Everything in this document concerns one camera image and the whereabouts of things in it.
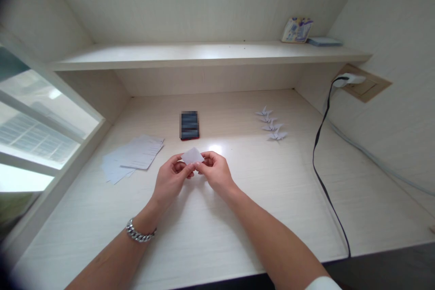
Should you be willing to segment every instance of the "electrical outlet plate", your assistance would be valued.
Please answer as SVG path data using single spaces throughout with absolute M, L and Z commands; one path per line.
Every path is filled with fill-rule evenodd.
M 367 103 L 373 99 L 376 95 L 392 84 L 388 80 L 375 76 L 349 63 L 344 65 L 332 80 L 337 78 L 338 75 L 342 75 L 344 73 L 351 73 L 364 76 L 366 78 L 366 80 L 361 84 L 347 84 L 342 88 L 347 93 L 353 95 L 364 103 Z

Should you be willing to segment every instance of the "paper sheet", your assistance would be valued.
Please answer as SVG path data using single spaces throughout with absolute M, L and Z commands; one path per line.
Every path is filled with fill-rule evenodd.
M 101 168 L 106 180 L 116 184 L 130 177 L 136 169 L 148 169 L 163 147 L 164 138 L 141 135 L 103 157 Z
M 268 116 L 269 114 L 271 114 L 271 113 L 273 112 L 273 110 L 266 111 L 266 108 L 267 108 L 267 106 L 265 106 L 265 107 L 263 108 L 263 111 L 261 111 L 261 112 L 256 112 L 256 114 L 258 114 L 258 115 L 260 115 L 260 116 Z
M 195 162 L 203 162 L 204 158 L 201 155 L 201 153 L 196 149 L 196 147 L 193 147 L 192 149 L 185 152 L 181 158 L 185 162 L 185 164 L 191 164 Z
M 162 147 L 161 143 L 152 141 L 137 142 L 121 161 L 121 166 L 147 170 Z

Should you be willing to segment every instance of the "window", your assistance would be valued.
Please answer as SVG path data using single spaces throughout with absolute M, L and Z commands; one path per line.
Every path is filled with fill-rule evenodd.
M 0 241 L 99 122 L 0 46 Z

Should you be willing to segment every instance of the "paper crane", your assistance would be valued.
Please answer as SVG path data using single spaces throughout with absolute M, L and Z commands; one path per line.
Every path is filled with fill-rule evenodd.
M 281 140 L 281 139 L 283 139 L 284 137 L 287 136 L 287 133 L 279 133 L 278 131 L 275 131 L 275 133 L 269 134 L 268 136 L 271 139 Z
M 272 124 L 278 118 L 269 118 L 269 113 L 260 120 Z
M 278 131 L 283 125 L 284 124 L 274 125 L 273 121 L 272 121 L 270 125 L 264 126 L 264 127 L 262 127 L 262 129 L 267 130 L 267 131 Z
M 266 107 L 267 106 L 264 107 L 263 111 L 256 112 L 256 114 L 258 114 L 260 116 L 268 116 L 269 114 L 271 114 L 273 110 L 266 111 Z

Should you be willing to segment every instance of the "person's right hand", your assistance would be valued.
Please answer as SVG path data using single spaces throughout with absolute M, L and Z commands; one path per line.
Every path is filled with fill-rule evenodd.
M 202 163 L 195 163 L 196 170 L 207 178 L 215 192 L 225 198 L 229 192 L 238 189 L 231 177 L 227 160 L 223 156 L 213 151 L 203 152 L 201 155 L 205 160 Z

